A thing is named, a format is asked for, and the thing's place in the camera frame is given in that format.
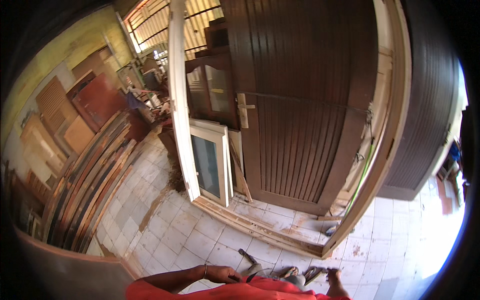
red shirt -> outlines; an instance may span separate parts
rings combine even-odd
[[[171,294],[143,280],[137,280],[128,286],[126,297],[127,300],[351,300],[348,297],[330,298],[323,294],[315,294],[312,290],[302,292],[289,282],[259,276],[254,277],[249,283],[225,284],[185,295]]]

plywood sheet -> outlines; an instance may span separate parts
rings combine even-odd
[[[94,132],[88,127],[84,119],[77,116],[63,137],[77,154],[81,154],[94,136]]]

bracelet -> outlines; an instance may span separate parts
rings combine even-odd
[[[202,279],[205,279],[206,276],[207,276],[207,264],[205,264],[205,274],[204,274],[204,277]]]

sandal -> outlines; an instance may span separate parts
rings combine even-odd
[[[285,274],[280,276],[280,278],[287,278],[289,276],[297,276],[299,274],[299,269],[297,267],[291,267]]]

stack of wooden planks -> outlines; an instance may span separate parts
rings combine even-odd
[[[42,216],[43,241],[85,253],[108,203],[131,171],[141,145],[129,142],[128,113],[117,112],[59,178]]]

